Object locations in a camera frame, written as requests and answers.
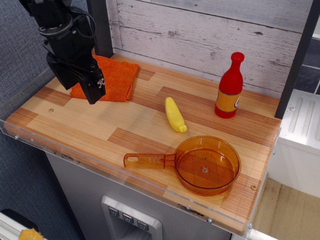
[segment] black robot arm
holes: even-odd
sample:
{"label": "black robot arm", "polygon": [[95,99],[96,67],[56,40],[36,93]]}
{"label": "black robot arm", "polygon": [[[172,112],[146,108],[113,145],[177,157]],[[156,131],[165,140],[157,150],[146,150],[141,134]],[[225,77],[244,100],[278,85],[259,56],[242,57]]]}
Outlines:
{"label": "black robot arm", "polygon": [[46,60],[67,90],[80,83],[90,104],[106,94],[104,75],[92,56],[96,45],[87,16],[72,0],[19,0],[34,17],[38,32],[46,39]]}

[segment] bottle cap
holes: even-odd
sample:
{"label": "bottle cap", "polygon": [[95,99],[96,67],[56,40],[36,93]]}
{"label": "bottle cap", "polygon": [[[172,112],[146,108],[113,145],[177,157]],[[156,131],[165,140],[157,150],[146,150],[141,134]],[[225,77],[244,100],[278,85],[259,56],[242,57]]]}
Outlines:
{"label": "bottle cap", "polygon": [[245,60],[245,55],[239,51],[232,53],[231,55],[232,62],[242,63]]}

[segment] transparent orange pan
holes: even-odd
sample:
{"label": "transparent orange pan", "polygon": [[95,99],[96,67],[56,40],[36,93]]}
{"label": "transparent orange pan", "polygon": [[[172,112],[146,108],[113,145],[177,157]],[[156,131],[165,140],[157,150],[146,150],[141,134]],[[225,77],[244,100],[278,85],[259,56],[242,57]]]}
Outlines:
{"label": "transparent orange pan", "polygon": [[226,191],[238,178],[237,151],[213,136],[195,136],[182,142],[174,154],[128,153],[124,166],[132,169],[173,167],[181,183],[195,194],[213,196]]}

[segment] handle hole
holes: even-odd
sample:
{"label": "handle hole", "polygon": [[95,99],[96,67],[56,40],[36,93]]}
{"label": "handle hole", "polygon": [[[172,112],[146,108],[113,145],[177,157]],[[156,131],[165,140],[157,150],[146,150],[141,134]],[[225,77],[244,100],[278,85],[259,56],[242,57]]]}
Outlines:
{"label": "handle hole", "polygon": [[137,156],[129,156],[127,160],[128,162],[138,162],[139,158]]}

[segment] red bottle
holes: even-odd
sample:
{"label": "red bottle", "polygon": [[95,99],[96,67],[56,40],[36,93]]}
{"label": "red bottle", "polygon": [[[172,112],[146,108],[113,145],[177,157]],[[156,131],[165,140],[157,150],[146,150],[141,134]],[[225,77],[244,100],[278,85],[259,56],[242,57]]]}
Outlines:
{"label": "red bottle", "polygon": [[234,52],[231,55],[232,64],[219,84],[218,97],[215,101],[215,113],[221,118],[231,118],[236,114],[244,79],[240,72],[240,64],[245,55]]}

